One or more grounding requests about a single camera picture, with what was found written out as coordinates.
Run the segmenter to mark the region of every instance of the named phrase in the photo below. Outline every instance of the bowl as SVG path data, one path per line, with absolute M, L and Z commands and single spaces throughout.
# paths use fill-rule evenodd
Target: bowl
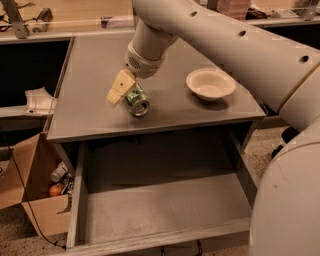
M 197 69 L 188 75 L 186 82 L 192 92 L 206 101 L 221 99 L 236 89 L 235 80 L 226 72 L 215 68 Z

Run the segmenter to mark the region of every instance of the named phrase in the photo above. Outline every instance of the floor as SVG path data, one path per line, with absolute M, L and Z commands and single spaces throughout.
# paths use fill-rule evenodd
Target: floor
M 259 122 L 257 129 L 246 148 L 246 154 L 252 165 L 257 181 L 263 176 L 264 170 L 271 160 L 272 151 L 283 144 L 281 133 L 286 124 L 278 118 L 268 118 Z M 51 255 L 62 253 L 64 250 L 55 247 L 37 236 L 24 213 L 22 207 L 14 206 L 0 211 L 0 255 Z M 49 237 L 52 242 L 58 241 L 64 245 L 67 234 Z M 246 256 L 247 246 L 240 246 L 222 250 L 206 251 L 203 256 Z

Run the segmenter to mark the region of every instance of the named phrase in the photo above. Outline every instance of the black handle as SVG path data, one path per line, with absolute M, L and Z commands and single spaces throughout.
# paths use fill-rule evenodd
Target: black handle
M 197 241 L 197 245 L 198 245 L 198 253 L 194 256 L 202 256 L 202 246 L 200 241 Z M 161 256 L 166 256 L 166 251 L 164 250 L 164 248 L 161 248 Z

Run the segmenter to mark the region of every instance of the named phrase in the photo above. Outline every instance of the soda can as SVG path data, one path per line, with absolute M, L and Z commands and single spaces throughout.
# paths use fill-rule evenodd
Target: soda can
M 145 115 L 150 107 L 148 97 L 142 87 L 136 83 L 135 89 L 126 96 L 128 110 L 134 116 Z

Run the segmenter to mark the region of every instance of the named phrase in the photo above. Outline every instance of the open cardboard box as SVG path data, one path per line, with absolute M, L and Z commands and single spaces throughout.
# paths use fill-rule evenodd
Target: open cardboard box
M 11 157 L 4 177 L 0 180 L 0 209 L 21 203 L 38 235 L 40 231 L 35 218 L 45 236 L 67 232 L 70 220 L 68 195 L 49 197 L 49 189 L 53 185 L 50 174 L 61 159 L 46 141 L 45 135 L 41 133 L 18 143 L 13 156 L 26 186 L 26 193 Z

